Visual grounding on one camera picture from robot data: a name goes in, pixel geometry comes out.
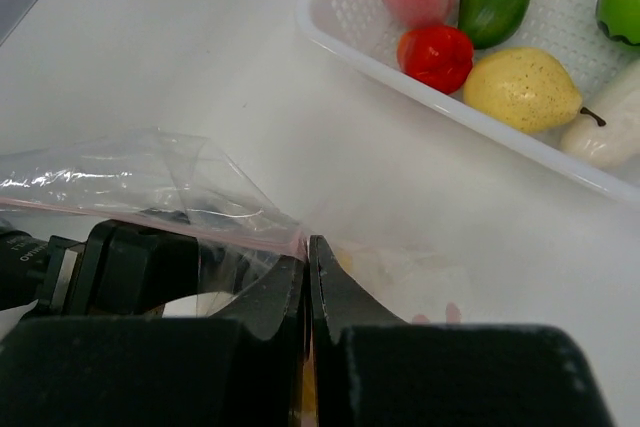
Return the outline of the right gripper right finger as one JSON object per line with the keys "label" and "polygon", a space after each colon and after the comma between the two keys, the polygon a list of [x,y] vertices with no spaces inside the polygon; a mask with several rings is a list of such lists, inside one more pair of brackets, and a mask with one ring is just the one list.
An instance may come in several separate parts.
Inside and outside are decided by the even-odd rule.
{"label": "right gripper right finger", "polygon": [[322,426],[610,426],[590,365],[536,324],[415,325],[367,293],[325,238],[308,244]]}

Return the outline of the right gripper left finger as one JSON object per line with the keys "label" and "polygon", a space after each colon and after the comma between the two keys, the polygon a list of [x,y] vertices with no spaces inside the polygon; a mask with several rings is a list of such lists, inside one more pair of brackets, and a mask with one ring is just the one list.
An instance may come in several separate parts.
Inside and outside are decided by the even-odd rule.
{"label": "right gripper left finger", "polygon": [[1,343],[5,426],[297,426],[306,266],[284,258],[208,318],[61,317]]}

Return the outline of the clear zip top bag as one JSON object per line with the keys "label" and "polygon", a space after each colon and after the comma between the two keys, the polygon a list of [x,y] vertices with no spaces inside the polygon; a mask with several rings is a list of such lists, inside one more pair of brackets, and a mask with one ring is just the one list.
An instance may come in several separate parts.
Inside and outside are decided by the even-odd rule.
{"label": "clear zip top bag", "polygon": [[[11,216],[113,219],[221,244],[248,264],[232,301],[278,260],[309,258],[309,230],[198,136],[134,131],[4,155],[1,210]],[[471,286],[464,268],[426,248],[364,246],[369,267],[346,273],[393,314],[412,323],[469,318]]]}

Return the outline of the pale yellow fake pear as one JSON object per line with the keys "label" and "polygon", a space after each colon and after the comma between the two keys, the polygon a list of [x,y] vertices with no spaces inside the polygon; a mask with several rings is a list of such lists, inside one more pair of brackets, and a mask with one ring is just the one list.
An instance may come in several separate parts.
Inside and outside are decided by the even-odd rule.
{"label": "pale yellow fake pear", "polygon": [[561,127],[585,107],[563,64],[534,47],[509,48],[482,58],[462,87],[462,99],[525,134]]}

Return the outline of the red fake apple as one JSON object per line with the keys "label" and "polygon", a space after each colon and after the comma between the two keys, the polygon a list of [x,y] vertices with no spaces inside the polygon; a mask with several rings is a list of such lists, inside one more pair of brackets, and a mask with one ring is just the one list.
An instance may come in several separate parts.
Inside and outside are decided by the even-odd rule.
{"label": "red fake apple", "polygon": [[406,32],[396,49],[396,60],[404,74],[443,94],[452,94],[463,86],[473,57],[469,37],[443,24]]}

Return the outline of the orange fake fruit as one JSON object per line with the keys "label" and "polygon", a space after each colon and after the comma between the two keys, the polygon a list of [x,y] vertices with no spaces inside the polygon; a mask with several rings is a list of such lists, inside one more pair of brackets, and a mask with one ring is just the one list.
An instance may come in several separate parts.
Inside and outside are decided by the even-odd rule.
{"label": "orange fake fruit", "polygon": [[331,247],[340,266],[349,275],[355,275],[369,267],[369,253],[364,245],[353,242],[334,242]]}

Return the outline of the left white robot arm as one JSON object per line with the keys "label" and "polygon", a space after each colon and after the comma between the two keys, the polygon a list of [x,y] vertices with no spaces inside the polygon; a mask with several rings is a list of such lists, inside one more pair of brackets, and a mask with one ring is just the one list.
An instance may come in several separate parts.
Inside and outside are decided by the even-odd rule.
{"label": "left white robot arm", "polygon": [[196,317],[242,290],[248,264],[221,244],[114,220],[84,242],[1,223],[1,316]]}

